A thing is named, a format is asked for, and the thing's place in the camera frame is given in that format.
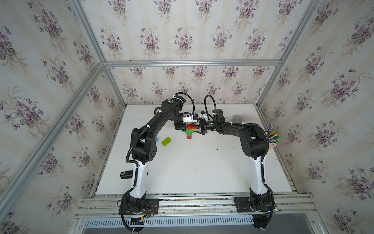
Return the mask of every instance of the ventilation grille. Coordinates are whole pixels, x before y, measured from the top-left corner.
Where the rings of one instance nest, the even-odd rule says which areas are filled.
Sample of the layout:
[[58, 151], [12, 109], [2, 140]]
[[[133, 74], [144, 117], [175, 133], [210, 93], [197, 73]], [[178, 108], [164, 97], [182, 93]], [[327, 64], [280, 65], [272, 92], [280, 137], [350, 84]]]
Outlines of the ventilation grille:
[[[153, 217], [145, 220], [144, 226], [130, 225], [130, 218], [125, 218], [130, 227], [185, 227], [185, 226], [219, 226], [254, 224], [252, 215], [210, 215]], [[121, 218], [88, 218], [85, 228], [121, 228]]]

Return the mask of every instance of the wire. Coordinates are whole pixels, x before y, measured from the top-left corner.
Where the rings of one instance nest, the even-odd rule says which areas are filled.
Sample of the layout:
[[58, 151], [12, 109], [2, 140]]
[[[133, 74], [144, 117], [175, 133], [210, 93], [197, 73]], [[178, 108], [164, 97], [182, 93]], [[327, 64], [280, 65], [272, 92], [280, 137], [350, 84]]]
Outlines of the wire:
[[[185, 92], [178, 92], [178, 93], [176, 93], [175, 95], [178, 95], [178, 94], [186, 95], [186, 96], [191, 100], [191, 102], [192, 102], [192, 113], [195, 113], [195, 103], [193, 102], [192, 97], [189, 96], [188, 94], [186, 94]], [[183, 115], [183, 114], [191, 114], [191, 113], [190, 113], [190, 112], [183, 112], [183, 113], [181, 113], [181, 114]]]
[[206, 107], [206, 98], [207, 98], [207, 97], [210, 97], [210, 98], [213, 100], [214, 111], [215, 111], [215, 112], [217, 112], [217, 106], [215, 105], [215, 100], [214, 100], [214, 98], [213, 98], [212, 95], [209, 95], [209, 94], [208, 94], [207, 96], [205, 96], [205, 98], [204, 98], [205, 112], [206, 112], [207, 115], [209, 115], [209, 116], [214, 120], [214, 118], [209, 114], [208, 109], [207, 109], [207, 107]]

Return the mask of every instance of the marker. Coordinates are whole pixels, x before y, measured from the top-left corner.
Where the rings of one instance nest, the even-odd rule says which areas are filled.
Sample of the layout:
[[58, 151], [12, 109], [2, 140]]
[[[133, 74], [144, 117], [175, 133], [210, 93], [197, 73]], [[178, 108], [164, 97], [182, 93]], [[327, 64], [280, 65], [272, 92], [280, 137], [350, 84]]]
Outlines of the marker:
[[270, 140], [271, 138], [274, 138], [275, 136], [278, 136], [278, 134], [274, 134], [272, 137], [269, 138], [269, 140]]

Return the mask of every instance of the purple flower pattern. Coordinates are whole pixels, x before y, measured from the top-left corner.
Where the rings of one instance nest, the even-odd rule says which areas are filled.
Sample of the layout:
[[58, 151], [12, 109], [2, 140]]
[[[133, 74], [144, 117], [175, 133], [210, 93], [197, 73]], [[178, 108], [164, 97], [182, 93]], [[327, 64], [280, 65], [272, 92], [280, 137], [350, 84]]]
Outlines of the purple flower pattern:
[[16, 73], [18, 68], [22, 69], [24, 74], [27, 74], [26, 68], [27, 64], [25, 63], [26, 59], [20, 58], [18, 55], [21, 52], [15, 51], [13, 48], [13, 44], [9, 41], [7, 35], [11, 35], [12, 33], [9, 29], [5, 26], [1, 27], [0, 31], [0, 60], [3, 60], [4, 66], [9, 65], [9, 68], [12, 72]]
[[224, 25], [222, 27], [220, 27], [220, 25], [217, 25], [215, 33], [212, 34], [212, 38], [214, 41], [213, 48], [217, 56], [225, 51], [225, 44], [232, 37], [232, 35], [230, 34], [230, 30], [231, 29], [226, 29]]
[[193, 27], [187, 26], [186, 29], [182, 30], [182, 28], [177, 29], [177, 34], [174, 36], [175, 41], [174, 44], [178, 45], [177, 55], [179, 54], [181, 59], [186, 59], [187, 55], [190, 53], [188, 50], [192, 49], [192, 36], [190, 35], [190, 31]]
[[47, 154], [47, 157], [44, 159], [44, 161], [40, 165], [36, 173], [38, 176], [46, 173], [46, 174], [50, 174], [48, 177], [51, 177], [51, 176], [57, 177], [58, 170], [60, 170], [61, 172], [64, 172], [64, 165], [62, 164], [62, 161], [59, 162], [53, 155], [54, 150], [55, 150], [54, 148], [51, 148], [51, 150]]
[[325, 172], [326, 167], [323, 164], [323, 160], [320, 159], [318, 161], [314, 161], [311, 159], [309, 163], [309, 167], [304, 170], [304, 173], [306, 176], [304, 179], [306, 181], [311, 181], [311, 180], [320, 180], [322, 183], [326, 183], [327, 179], [327, 174]]
[[12, 182], [12, 176], [8, 176], [7, 173], [10, 171], [10, 167], [0, 171], [0, 195], [5, 191], [8, 185]]
[[374, 7], [371, 8], [369, 14], [358, 18], [359, 22], [355, 25], [356, 32], [352, 34], [351, 38], [347, 38], [347, 43], [342, 49], [347, 48], [348, 51], [343, 55], [352, 55], [358, 51], [358, 46], [363, 47], [363, 43], [371, 38], [374, 32]]
[[341, 205], [336, 209], [336, 214], [330, 213], [331, 224], [328, 225], [334, 231], [342, 231], [349, 234], [361, 233], [361, 219], [356, 218], [357, 210], [345, 210]]
[[284, 155], [288, 167], [293, 170], [295, 166], [299, 167], [297, 161], [294, 159], [291, 153]]
[[284, 109], [283, 101], [280, 101], [279, 103], [276, 103], [275, 104], [275, 110], [273, 112], [273, 116], [274, 116], [273, 121], [275, 121], [279, 117], [284, 117], [285, 112], [287, 112], [287, 111]]
[[295, 103], [294, 109], [296, 112], [295, 115], [300, 115], [301, 112], [305, 109], [311, 109], [312, 103], [316, 102], [314, 99], [312, 99], [312, 92], [307, 89], [304, 93], [299, 93], [299, 97], [297, 98], [297, 103]]
[[121, 20], [123, 24], [129, 21], [129, 17], [126, 12], [126, 2], [130, 0], [107, 0], [107, 2], [113, 6], [114, 15], [117, 20]]
[[291, 39], [291, 35], [294, 31], [291, 30], [288, 32], [288, 35], [284, 38], [282, 38], [282, 41], [280, 42], [280, 44], [278, 46], [280, 46], [280, 50], [277, 51], [277, 57], [280, 57], [284, 51], [284, 49], [286, 48], [286, 45], [288, 44], [289, 40]]
[[47, 77], [49, 79], [58, 81], [61, 84], [61, 88], [64, 88], [65, 91], [68, 91], [68, 89], [72, 92], [74, 91], [73, 82], [66, 74], [66, 64], [64, 61], [59, 60], [57, 57], [54, 60], [51, 57], [46, 57], [46, 60], [42, 60], [42, 63], [48, 70]]
[[162, 69], [165, 71], [165, 76], [166, 78], [169, 80], [169, 81], [172, 81], [174, 80], [174, 73], [175, 73], [175, 70], [177, 69], [178, 67], [163, 67]]
[[318, 16], [314, 19], [312, 22], [312, 26], [310, 28], [311, 31], [313, 31], [311, 35], [317, 34], [317, 32], [320, 32], [320, 28], [322, 27], [322, 24], [330, 17], [336, 14], [338, 12], [338, 2], [339, 0], [331, 0], [329, 2], [324, 1], [321, 3], [317, 10]]
[[147, 105], [152, 105], [153, 104], [153, 102], [152, 101], [150, 101], [150, 100], [148, 100], [148, 99], [146, 99], [146, 98], [140, 98], [140, 102], [139, 102], [139, 104], [147, 104]]
[[278, 27], [281, 25], [285, 24], [286, 21], [288, 20], [288, 16], [290, 15], [291, 11], [295, 8], [297, 4], [300, 4], [302, 0], [297, 1], [297, 0], [284, 0], [280, 1], [278, 3], [280, 9], [279, 9], [279, 14], [276, 14], [276, 21], [279, 21]]
[[192, 81], [195, 81], [195, 84], [201, 83], [205, 77], [205, 73], [208, 71], [206, 67], [200, 66], [200, 67], [192, 67], [191, 73], [194, 73], [194, 76], [192, 77]]
[[88, 155], [88, 148], [82, 147], [79, 152], [74, 152], [75, 156], [72, 157], [73, 161], [76, 162], [76, 168], [85, 167], [90, 169], [90, 166], [94, 165], [93, 159]]
[[324, 97], [322, 103], [326, 107], [334, 105], [339, 101], [341, 103], [345, 102], [347, 97], [355, 97], [355, 93], [358, 91], [358, 84], [361, 79], [365, 81], [372, 80], [368, 73], [356, 74], [356, 70], [350, 68], [347, 73], [338, 74], [338, 78], [332, 80], [331, 83], [334, 88], [326, 90], [322, 96]]
[[63, 38], [61, 35], [62, 28], [57, 24], [58, 18], [40, 2], [35, 4], [33, 1], [30, 1], [27, 4], [34, 11], [33, 20], [38, 24], [40, 32], [48, 32], [50, 37], [49, 42], [53, 45], [55, 50], [59, 48], [65, 53], [67, 49], [65, 43], [66, 38]]
[[259, 87], [257, 90], [256, 90], [256, 96], [254, 98], [249, 98], [249, 97], [244, 97], [240, 102], [238, 102], [237, 104], [240, 104], [240, 103], [244, 103], [244, 104], [247, 104], [247, 103], [254, 103], [257, 98], [260, 96], [261, 94], [261, 91], [264, 89], [265, 85], [262, 85], [261, 87]]
[[101, 28], [100, 31], [104, 34], [101, 35], [102, 44], [108, 46], [108, 53], [115, 60], [120, 60], [123, 53], [119, 52], [122, 50], [122, 41], [114, 33], [116, 27], [109, 27], [108, 30]]
[[300, 143], [301, 138], [304, 138], [304, 136], [300, 133], [301, 128], [299, 127], [299, 124], [296, 124], [295, 126], [290, 126], [289, 133], [286, 136], [286, 144], [290, 145], [293, 142]]
[[61, 211], [65, 211], [65, 213], [70, 212], [74, 205], [77, 206], [77, 198], [75, 195], [70, 194], [70, 187], [61, 187], [58, 194], [50, 199], [54, 204], [52, 205], [52, 203], [49, 203], [49, 205], [46, 206], [48, 210], [53, 211], [52, 217], [60, 214]]
[[283, 86], [289, 85], [289, 83], [291, 82], [292, 76], [290, 75], [290, 72], [291, 71], [288, 69], [288, 67], [286, 67], [286, 69], [284, 69], [279, 75], [279, 80], [277, 83], [277, 92], [281, 91]]
[[10, 93], [8, 88], [8, 100], [0, 101], [0, 110], [5, 111], [4, 119], [7, 124], [11, 123], [14, 130], [18, 130], [22, 125], [25, 125], [27, 134], [34, 139], [38, 139], [38, 135], [46, 135], [49, 130], [47, 119], [42, 119], [43, 110], [38, 109], [38, 102], [31, 101], [29, 98], [22, 98], [16, 96], [20, 90], [16, 90], [15, 86]]
[[209, 82], [208, 86], [205, 87], [205, 90], [208, 92], [208, 94], [212, 95], [213, 97], [215, 96], [215, 93], [221, 89], [219, 86], [220, 84], [215, 84], [214, 82]]
[[101, 141], [100, 149], [97, 151], [97, 154], [99, 155], [101, 160], [104, 160], [105, 154], [107, 153], [107, 150], [108, 150], [108, 146], [104, 145]]
[[261, 78], [262, 73], [264, 73], [265, 70], [269, 70], [269, 68], [269, 66], [254, 66], [252, 68], [252, 79], [254, 79], [254, 81], [259, 80]]
[[326, 55], [332, 54], [329, 50], [330, 49], [322, 50], [322, 47], [319, 46], [316, 52], [311, 53], [310, 56], [305, 59], [307, 65], [299, 72], [299, 74], [301, 74], [299, 80], [303, 82], [309, 80], [310, 75], [314, 76], [317, 71], [321, 70], [325, 63]]
[[356, 169], [348, 170], [352, 175], [351, 178], [338, 177], [337, 180], [341, 182], [336, 188], [343, 189], [343, 195], [350, 196], [352, 200], [355, 197], [360, 198], [361, 201], [365, 201], [368, 198], [374, 199], [374, 167], [367, 170], [357, 166]]
[[228, 99], [227, 97], [226, 98], [220, 98], [220, 99], [218, 99], [217, 104], [227, 104], [228, 103], [227, 99]]
[[96, 132], [100, 132], [100, 134], [106, 136], [107, 135], [107, 128], [104, 126], [104, 123], [102, 121], [102, 116], [97, 116], [96, 118], [93, 118], [92, 125]]
[[65, 130], [69, 131], [70, 135], [75, 133], [75, 137], [79, 140], [81, 140], [81, 138], [86, 139], [87, 126], [83, 126], [84, 123], [81, 115], [75, 113], [75, 115], [71, 117], [70, 122], [66, 125]]
[[132, 71], [135, 80], [143, 80], [143, 69], [145, 69], [145, 67], [130, 67], [129, 69]]
[[112, 109], [113, 112], [117, 112], [117, 106], [116, 106], [116, 102], [114, 101], [114, 95], [107, 94], [107, 96], [105, 97], [105, 100], [107, 101], [107, 107]]
[[222, 73], [225, 74], [224, 77], [222, 77], [222, 81], [226, 84], [229, 84], [231, 81], [234, 80], [236, 77], [236, 73], [239, 71], [239, 68], [237, 66], [225, 66], [223, 68]]
[[165, 25], [170, 22], [171, 18], [171, 12], [170, 12], [170, 7], [172, 0], [154, 0], [153, 1], [156, 5], [158, 5], [158, 10], [159, 12], [158, 15], [160, 16], [160, 21], [165, 20]]
[[91, 72], [94, 69], [94, 62], [92, 61], [93, 57], [88, 46], [82, 41], [82, 36], [78, 36], [78, 40], [74, 41], [73, 44], [76, 48], [76, 54], [79, 57], [79, 61], [85, 62], [85, 68], [88, 72]]
[[[8, 213], [8, 218], [11, 218], [14, 215], [14, 212]], [[12, 220], [4, 221], [1, 226], [1, 234], [28, 234], [31, 228], [27, 225], [24, 226], [24, 223], [16, 225]]]
[[263, 115], [265, 118], [267, 118], [268, 111], [267, 111], [266, 104], [264, 104], [262, 107], [260, 107], [260, 111], [261, 111], [262, 115]]
[[244, 30], [247, 24], [250, 24], [249, 18], [255, 16], [255, 10], [258, 9], [258, 0], [238, 0], [236, 10], [240, 12], [239, 16], [235, 18], [237, 31]]
[[96, 109], [101, 109], [102, 98], [100, 98], [99, 89], [96, 87], [96, 85], [91, 87], [90, 91], [87, 93], [87, 98], [90, 101], [90, 103], [94, 103]]
[[192, 89], [191, 84], [187, 84], [186, 82], [179, 82], [179, 86], [177, 87], [178, 92], [188, 93]]
[[247, 85], [243, 84], [241, 81], [236, 82], [235, 86], [231, 87], [231, 90], [233, 91], [234, 99], [239, 98], [242, 92], [246, 89], [247, 89]]
[[264, 27], [260, 31], [258, 29], [252, 31], [253, 34], [250, 35], [245, 42], [245, 45], [248, 46], [248, 48], [244, 50], [244, 56], [247, 59], [252, 59], [257, 55], [257, 51], [261, 50], [261, 46], [265, 44], [264, 33], [268, 30], [269, 28]]
[[87, 180], [83, 181], [83, 185], [80, 188], [85, 192], [86, 197], [90, 194], [92, 188], [94, 187], [94, 183], [95, 174], [90, 175]]
[[164, 90], [166, 90], [163, 84], [159, 84], [158, 82], [152, 82], [151, 90], [154, 92], [154, 95], [161, 99]]
[[345, 129], [336, 127], [336, 123], [333, 120], [331, 120], [328, 124], [322, 122], [321, 125], [316, 126], [316, 129], [318, 130], [317, 133], [313, 133], [308, 136], [310, 138], [308, 144], [310, 144], [313, 148], [318, 148], [318, 150], [320, 150], [320, 146], [322, 146], [324, 149], [329, 145], [333, 147], [334, 143], [338, 140], [337, 136], [339, 134], [348, 136]]
[[199, 6], [197, 15], [199, 20], [203, 20], [203, 24], [209, 21], [209, 14], [211, 14], [209, 11], [213, 1], [217, 2], [217, 0], [195, 0], [196, 5]]
[[135, 84], [125, 84], [122, 88], [123, 93], [127, 95], [127, 98], [130, 99], [131, 102], [134, 102], [138, 96], [138, 91], [136, 90], [134, 85]]
[[141, 31], [144, 33], [140, 35], [140, 44], [145, 45], [144, 54], [148, 55], [149, 59], [155, 59], [156, 57], [156, 50], [159, 49], [159, 40], [154, 30], [157, 27], [151, 26], [148, 30], [146, 28], [142, 28]]
[[117, 124], [118, 124], [118, 120], [116, 119], [112, 120], [112, 122], [109, 124], [109, 126], [112, 128], [112, 131], [116, 130]]

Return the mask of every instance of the black mounting plate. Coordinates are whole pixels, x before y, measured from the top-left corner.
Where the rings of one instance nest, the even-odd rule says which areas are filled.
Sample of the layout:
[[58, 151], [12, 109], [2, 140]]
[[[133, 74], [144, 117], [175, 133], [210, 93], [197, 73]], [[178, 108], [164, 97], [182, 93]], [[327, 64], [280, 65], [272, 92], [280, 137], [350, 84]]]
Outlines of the black mounting plate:
[[[149, 212], [149, 215], [151, 214], [156, 215], [159, 212], [159, 201], [160, 201], [159, 199], [146, 199], [145, 206], [144, 206], [145, 210], [142, 211], [141, 215], [148, 214], [148, 211], [150, 209], [149, 206], [151, 207], [151, 211]], [[123, 212], [124, 212], [123, 215], [138, 215], [138, 214], [135, 214], [134, 212], [131, 212], [128, 204], [126, 203], [123, 203]]]
[[253, 212], [249, 205], [249, 198], [250, 197], [235, 197], [235, 206], [236, 206], [236, 211], [238, 213], [243, 213], [243, 212]]

